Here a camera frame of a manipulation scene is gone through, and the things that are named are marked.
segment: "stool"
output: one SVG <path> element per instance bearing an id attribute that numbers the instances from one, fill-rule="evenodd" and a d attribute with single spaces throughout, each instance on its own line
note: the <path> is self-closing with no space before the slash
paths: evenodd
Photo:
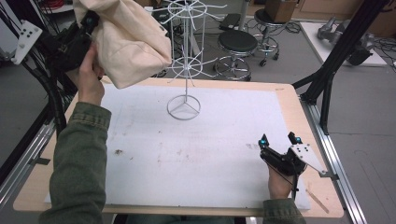
<path id="1" fill-rule="evenodd" d="M 244 78 L 250 81 L 250 68 L 242 57 L 247 57 L 255 51 L 258 46 L 257 39 L 244 31 L 230 30 L 219 35 L 218 45 L 231 55 L 216 60 L 213 69 L 217 76 L 231 80 Z"/>
<path id="2" fill-rule="evenodd" d="M 273 56 L 274 60 L 277 60 L 279 57 L 279 44 L 271 36 L 269 36 L 269 34 L 274 29 L 285 26 L 286 22 L 274 22 L 264 8 L 259 9 L 254 13 L 254 20 L 258 24 L 265 26 L 261 35 L 255 35 L 262 37 L 262 39 L 259 40 L 259 46 L 257 50 L 264 52 L 264 59 L 260 62 L 260 66 L 265 66 L 269 52 L 276 51 Z"/>

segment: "person's right hand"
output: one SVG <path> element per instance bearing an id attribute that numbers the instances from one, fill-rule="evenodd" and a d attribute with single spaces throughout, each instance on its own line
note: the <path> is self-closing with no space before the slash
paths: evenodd
<path id="1" fill-rule="evenodd" d="M 105 70 L 95 63 L 97 49 L 94 44 L 87 51 L 78 74 L 67 74 L 78 89 L 78 101 L 92 105 L 100 105 L 105 95 L 105 88 L 100 78 L 105 74 Z"/>
<path id="2" fill-rule="evenodd" d="M 268 165 L 268 189 L 271 199 L 287 199 L 291 192 L 293 176 L 280 175 L 274 168 Z"/>

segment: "white wire rack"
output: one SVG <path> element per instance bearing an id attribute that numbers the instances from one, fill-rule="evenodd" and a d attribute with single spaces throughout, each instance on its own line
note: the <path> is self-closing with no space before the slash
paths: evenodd
<path id="1" fill-rule="evenodd" d="M 205 18 L 206 16 L 211 16 L 216 19 L 220 19 L 215 15 L 209 14 L 207 10 L 210 7 L 223 8 L 227 7 L 227 5 L 219 7 L 219 6 L 210 6 L 205 5 L 199 0 L 180 0 L 180 1 L 169 1 L 169 5 L 167 8 L 154 9 L 153 11 L 158 10 L 168 10 L 170 17 L 168 20 L 163 21 L 162 24 L 166 24 L 168 22 L 171 23 L 171 38 L 172 40 L 175 38 L 174 36 L 174 19 L 181 20 L 181 26 L 183 28 L 183 44 L 182 44 L 182 55 L 180 58 L 176 59 L 175 57 L 175 48 L 172 48 L 172 57 L 173 62 L 172 65 L 168 67 L 175 72 L 175 77 L 171 80 L 173 81 L 177 77 L 184 77 L 186 79 L 186 90 L 185 94 L 178 95 L 171 100 L 169 100 L 167 105 L 168 113 L 175 119 L 193 119 L 197 117 L 201 111 L 201 104 L 199 100 L 188 94 L 189 83 L 188 80 L 191 80 L 192 86 L 194 86 L 192 78 L 196 77 L 200 74 L 205 75 L 207 77 L 215 77 L 216 75 L 209 75 L 203 72 L 204 65 L 207 63 L 213 63 L 216 59 L 212 61 L 208 61 L 204 63 L 204 45 L 205 45 Z M 194 19 L 203 18 L 203 34 L 201 40 L 200 51 L 194 55 L 192 40 L 194 40 L 194 31 L 196 31 L 196 26 Z"/>

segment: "cloth bag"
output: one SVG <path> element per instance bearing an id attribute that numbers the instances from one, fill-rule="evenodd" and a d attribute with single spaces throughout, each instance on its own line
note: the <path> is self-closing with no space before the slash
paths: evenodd
<path id="1" fill-rule="evenodd" d="M 99 24 L 92 33 L 99 64 L 118 88 L 126 88 L 151 77 L 172 62 L 166 30 L 133 0 L 74 0 L 80 22 L 88 10 Z"/>

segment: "gray floor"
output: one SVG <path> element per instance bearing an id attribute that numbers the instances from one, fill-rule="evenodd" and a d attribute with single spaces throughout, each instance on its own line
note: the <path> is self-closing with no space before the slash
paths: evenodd
<path id="1" fill-rule="evenodd" d="M 276 39 L 281 45 L 278 61 L 270 59 L 267 65 L 260 67 L 260 53 L 247 58 L 252 82 L 291 84 L 319 69 L 320 61 L 303 33 L 282 32 Z M 214 35 L 205 37 L 206 60 L 225 55 L 218 49 L 216 40 Z M 205 72 L 213 74 L 212 65 L 208 64 Z M 19 67 L 6 66 L 0 68 L 0 73 L 0 124 L 3 127 L 0 158 L 4 158 L 38 115 L 45 102 L 45 93 Z M 396 223 L 396 166 L 392 158 L 395 155 L 393 146 L 396 146 L 395 84 L 396 73 L 390 66 L 342 66 L 333 83 L 329 131 L 368 223 Z M 297 92 L 303 93 L 305 89 L 302 87 Z M 37 214 L 16 212 L 12 203 L 13 199 L 10 199 L 0 211 L 0 223 L 35 223 Z M 349 223 L 347 216 L 308 218 L 307 222 Z"/>

